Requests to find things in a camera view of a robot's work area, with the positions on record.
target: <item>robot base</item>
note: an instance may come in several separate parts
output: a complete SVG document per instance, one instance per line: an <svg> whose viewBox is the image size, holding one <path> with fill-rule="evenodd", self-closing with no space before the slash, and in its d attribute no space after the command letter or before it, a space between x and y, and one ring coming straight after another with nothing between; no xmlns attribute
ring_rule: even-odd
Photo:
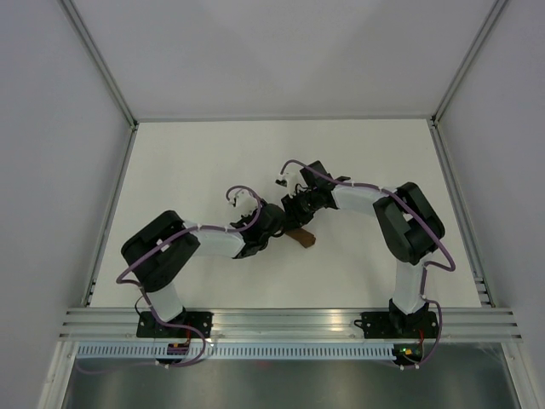
<svg viewBox="0 0 545 409"><path fill-rule="evenodd" d="M205 338L210 338L212 330L212 313L207 311L185 311L171 320L169 324L182 324L192 326L201 331ZM170 328L160 325L152 313L141 313L136 330L137 338L187 338L187 331L181 328Z"/></svg>
<svg viewBox="0 0 545 409"><path fill-rule="evenodd" d="M367 339L420 339L436 338L439 331L437 316L428 311L429 304L414 314L401 313L390 300L390 310L384 312L363 312L361 324Z"/></svg>

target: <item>white table surface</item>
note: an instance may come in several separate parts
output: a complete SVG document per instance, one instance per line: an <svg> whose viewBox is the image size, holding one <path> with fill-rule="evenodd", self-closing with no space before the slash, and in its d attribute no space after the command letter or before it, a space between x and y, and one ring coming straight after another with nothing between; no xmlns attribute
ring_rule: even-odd
<svg viewBox="0 0 545 409"><path fill-rule="evenodd" d="M93 307L129 307L140 295L116 285L127 267L121 246L167 209L182 219L226 225L238 219L224 199L232 185L254 188L280 205L274 183L289 158L322 161L334 177L385 187L417 183L442 219L443 242L457 269L430 268L426 293L444 307L479 307L479 295L424 120L309 120L141 124L100 266ZM296 165L291 171L299 171ZM191 308L386 307L396 262L375 218L321 210L305 227L317 237L303 249L271 239L256 256L194 257L175 278ZM445 261L436 251L434 259Z"/></svg>

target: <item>white enclosure panel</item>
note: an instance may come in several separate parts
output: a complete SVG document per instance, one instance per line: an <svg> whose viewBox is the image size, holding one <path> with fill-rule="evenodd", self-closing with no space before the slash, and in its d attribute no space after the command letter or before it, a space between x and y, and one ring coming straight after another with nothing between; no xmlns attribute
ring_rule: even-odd
<svg viewBox="0 0 545 409"><path fill-rule="evenodd" d="M0 5L0 407L36 407L128 125L55 0Z"/></svg>
<svg viewBox="0 0 545 409"><path fill-rule="evenodd" d="M545 383L545 2L511 2L441 121L490 291Z"/></svg>
<svg viewBox="0 0 545 409"><path fill-rule="evenodd" d="M143 118L429 115L493 0L76 0Z"/></svg>
<svg viewBox="0 0 545 409"><path fill-rule="evenodd" d="M238 215L224 192L253 187L280 203L274 183L286 159L320 159L333 176L397 187L418 183L445 223L445 244L458 264L432 268L427 294L446 307L478 307L479 297L424 120L249 121L141 124L114 216L92 305L132 306L139 292L116 285L127 267L123 243L167 209L187 220L224 226ZM294 166L291 171L298 172ZM175 286L188 307L386 307L396 260L374 217L322 210L307 229L316 245L271 239L258 255L194 257ZM438 254L436 260L444 260Z"/></svg>

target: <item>black mounting plate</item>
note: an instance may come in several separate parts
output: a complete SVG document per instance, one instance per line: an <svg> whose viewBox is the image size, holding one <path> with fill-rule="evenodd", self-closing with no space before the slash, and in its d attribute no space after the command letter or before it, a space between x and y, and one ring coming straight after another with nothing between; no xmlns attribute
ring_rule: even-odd
<svg viewBox="0 0 545 409"><path fill-rule="evenodd" d="M183 324L192 326L201 331L204 337L210 337L212 329L213 314L208 311L186 311L180 314L176 319L171 320L170 324ZM143 312L138 320L138 329L136 330L137 338L187 338L186 330L181 328L170 328L160 325L154 318L152 313ZM192 333L191 338L197 337L197 334Z"/></svg>
<svg viewBox="0 0 545 409"><path fill-rule="evenodd" d="M370 311L361 314L361 327L366 339L420 339L422 330L425 338L436 338L439 331L437 316L433 311L427 311L421 320L401 333L393 326L388 311Z"/></svg>

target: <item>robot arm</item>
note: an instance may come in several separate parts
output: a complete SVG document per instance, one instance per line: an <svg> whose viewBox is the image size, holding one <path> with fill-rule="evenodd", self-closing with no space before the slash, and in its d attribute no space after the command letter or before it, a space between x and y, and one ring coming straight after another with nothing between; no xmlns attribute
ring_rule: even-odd
<svg viewBox="0 0 545 409"><path fill-rule="evenodd" d="M319 174L331 176L319 162L309 165ZM414 318L425 314L427 304L421 297L422 274L428 255L437 249L433 240L418 222L404 212L391 197L378 190L350 186L350 178L342 176L335 184L310 170L301 170L307 184L299 191L291 190L282 198L286 211L286 229L301 228L308 224L314 213L322 208L353 210L378 219L388 249L397 259L396 286L390 301L390 320L402 331ZM282 177L278 184L296 186L294 176ZM405 183L395 191L432 231L442 238L445 228L433 208L415 183Z"/></svg>
<svg viewBox="0 0 545 409"><path fill-rule="evenodd" d="M238 193L235 201L235 207L243 216L232 223L232 228L201 227L180 219L175 211L167 210L123 245L123 258L132 265L173 234L185 229L192 230L170 245L165 245L133 270L161 320L169 322L184 312L183 302L172 281L190 258L253 256L264 250L268 240L284 225L282 209L261 199L259 216L250 228L243 228L256 217L257 204L244 191Z"/></svg>

